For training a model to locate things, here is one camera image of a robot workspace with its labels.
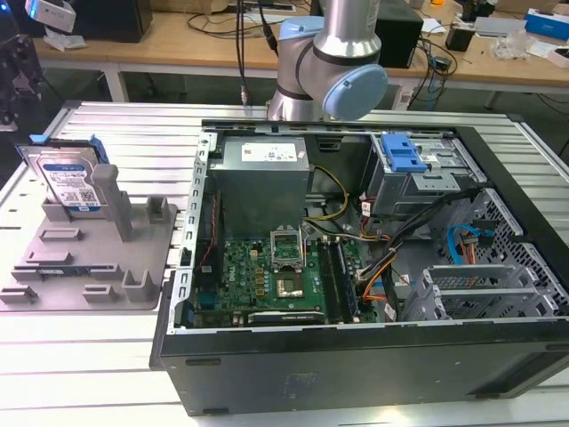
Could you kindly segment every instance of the floor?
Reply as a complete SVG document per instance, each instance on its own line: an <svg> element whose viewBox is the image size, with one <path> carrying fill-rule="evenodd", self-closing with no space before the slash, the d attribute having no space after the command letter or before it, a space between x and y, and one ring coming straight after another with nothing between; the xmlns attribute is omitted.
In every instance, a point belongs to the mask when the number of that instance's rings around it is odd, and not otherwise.
<svg viewBox="0 0 569 427"><path fill-rule="evenodd" d="M50 69L46 77L52 88L46 86L42 94L42 110L35 114L36 119L28 125L30 132L39 132L46 127L51 117L59 110L61 101L110 101L104 77L91 71ZM125 76L131 101L134 102L186 102L197 104L240 104L239 81L236 77L172 76L130 74ZM252 103L264 105L275 90L271 79L251 79ZM389 109L395 96L395 87L390 87L378 109ZM484 104L488 92L448 89L439 100L437 111L488 113ZM569 139L569 96L555 97L558 102L548 101L557 109L546 105L538 96L528 93L504 93L493 112L517 113L559 153ZM416 102L413 109L426 110L422 102ZM0 146L6 151L7 144ZM0 156L0 183L10 175L18 164L14 156ZM569 162L569 149L562 158Z"/></svg>

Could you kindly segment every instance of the wooden tabletop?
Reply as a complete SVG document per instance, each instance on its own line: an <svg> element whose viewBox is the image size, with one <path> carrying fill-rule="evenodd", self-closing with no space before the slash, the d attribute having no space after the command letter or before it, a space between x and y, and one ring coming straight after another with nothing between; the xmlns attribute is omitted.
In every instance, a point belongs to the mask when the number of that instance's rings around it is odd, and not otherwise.
<svg viewBox="0 0 569 427"><path fill-rule="evenodd" d="M461 7L447 1L444 7L433 7L425 2L423 15L450 24ZM57 60L111 61L137 64L190 65L206 67L236 67L235 42L233 39L219 39L199 33L188 27L186 21L192 15L175 12L155 12L152 26L140 43L115 43L88 40L88 47L79 50L59 52L43 40L36 40L36 49L40 58ZM495 13L501 18L514 18L509 13ZM194 20L198 27L210 31L227 31L235 26L231 15L215 15L214 23L208 23L204 17ZM273 26L278 34L278 25ZM560 44L557 40L538 36L539 39ZM431 35L430 39L444 45L446 33L442 36ZM490 51L491 39L474 36L465 53L453 52L458 60L458 69L452 76L454 80L492 82L520 85L569 84L569 70L561 69L551 62L531 56L528 60L498 60ZM275 54L269 50L262 36L245 41L245 64L247 68L276 69ZM421 51L415 53L409 69L388 68L391 77L423 77L427 71L427 60Z"/></svg>

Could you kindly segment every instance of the metal slotted table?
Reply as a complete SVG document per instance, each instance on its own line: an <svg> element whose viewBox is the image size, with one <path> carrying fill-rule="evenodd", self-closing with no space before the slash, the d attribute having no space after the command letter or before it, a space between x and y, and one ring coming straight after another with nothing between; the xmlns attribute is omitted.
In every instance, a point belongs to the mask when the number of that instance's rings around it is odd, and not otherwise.
<svg viewBox="0 0 569 427"><path fill-rule="evenodd" d="M46 130L61 139L96 134L133 202L165 194L178 206L164 277L178 261L202 119L258 118L264 109L84 102ZM377 124L474 126L569 243L569 170L524 123L503 115L373 112ZM0 191L0 278L44 218L43 185L22 165ZM0 317L0 425L569 425L569 370L520 398L476 403L188 418L165 372L148 369L156 311Z"/></svg>

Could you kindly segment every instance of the white table leg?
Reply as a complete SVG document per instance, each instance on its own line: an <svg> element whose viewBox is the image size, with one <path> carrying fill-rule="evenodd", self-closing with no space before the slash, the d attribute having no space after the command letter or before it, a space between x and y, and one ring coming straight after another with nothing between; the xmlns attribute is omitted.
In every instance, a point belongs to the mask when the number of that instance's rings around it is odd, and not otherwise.
<svg viewBox="0 0 569 427"><path fill-rule="evenodd" d="M407 111L409 108L409 102L413 97L413 92L415 91L415 82L403 80L397 85L397 93L395 99L393 100L393 105L391 109L397 109L400 111Z"/></svg>
<svg viewBox="0 0 569 427"><path fill-rule="evenodd" d="M103 72L105 73L108 90L113 102L128 102L128 92L124 84L123 73L119 70L118 65L108 64L103 69Z"/></svg>
<svg viewBox="0 0 569 427"><path fill-rule="evenodd" d="M498 99L500 98L501 92L492 92L490 93L490 96L488 97L488 99L486 100L486 104L484 104L484 106L487 109L493 109L494 106L496 105L496 102L498 101Z"/></svg>

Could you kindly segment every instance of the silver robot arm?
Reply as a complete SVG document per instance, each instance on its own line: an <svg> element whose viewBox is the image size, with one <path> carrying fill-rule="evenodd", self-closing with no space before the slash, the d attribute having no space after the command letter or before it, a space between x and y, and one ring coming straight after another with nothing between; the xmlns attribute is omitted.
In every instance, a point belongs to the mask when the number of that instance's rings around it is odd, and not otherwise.
<svg viewBox="0 0 569 427"><path fill-rule="evenodd" d="M387 73L377 63L380 0L327 3L325 18L297 17L281 26L270 120L317 121L326 115L356 120L387 90Z"/></svg>

